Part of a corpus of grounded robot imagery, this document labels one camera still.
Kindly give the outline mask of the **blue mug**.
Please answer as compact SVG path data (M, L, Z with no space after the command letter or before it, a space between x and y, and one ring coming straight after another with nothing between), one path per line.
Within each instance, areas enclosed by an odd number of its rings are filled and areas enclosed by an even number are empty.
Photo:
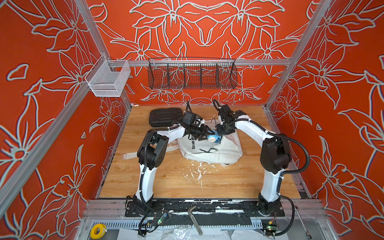
M210 143L220 143L221 142L221 139L222 137L218 134L215 134L215 135L209 135L207 137L207 140L210 142Z

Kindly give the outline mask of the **white backpack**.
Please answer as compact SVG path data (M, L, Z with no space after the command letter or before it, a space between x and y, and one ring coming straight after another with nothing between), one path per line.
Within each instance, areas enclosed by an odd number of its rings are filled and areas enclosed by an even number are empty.
M138 152L127 153L123 158L128 160L139 158L140 165L148 169L159 167L165 159L166 152L179 149L184 158L209 164L231 165L243 155L238 134L222 136L220 143L210 143L208 140L194 140L189 137L189 126L173 124L163 129L151 129L143 139Z

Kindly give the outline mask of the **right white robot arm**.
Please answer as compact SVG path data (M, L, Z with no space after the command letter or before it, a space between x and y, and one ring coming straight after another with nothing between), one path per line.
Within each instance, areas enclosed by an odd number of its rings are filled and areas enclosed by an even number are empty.
M295 139L267 130L241 110L234 112L228 105L220 105L217 100L213 100L213 105L219 114L220 123L216 128L220 136L240 130L261 146L260 162L265 173L263 187L258 197L258 211L263 216L271 215L276 211L283 197L280 194L280 188L284 175L298 174L309 167L308 150ZM289 143L298 145L305 154L306 161L300 169L288 170L289 163L292 161Z

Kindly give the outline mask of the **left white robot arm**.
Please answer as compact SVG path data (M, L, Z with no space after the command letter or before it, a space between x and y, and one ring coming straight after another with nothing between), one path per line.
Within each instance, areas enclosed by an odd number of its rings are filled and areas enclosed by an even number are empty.
M133 197L134 206L142 215L163 208L152 205L153 186L168 144L184 136L200 141L215 135L205 120L192 112L190 105L185 111L180 108L155 109L150 112L149 123L153 128L147 132L137 152L141 174L138 190Z

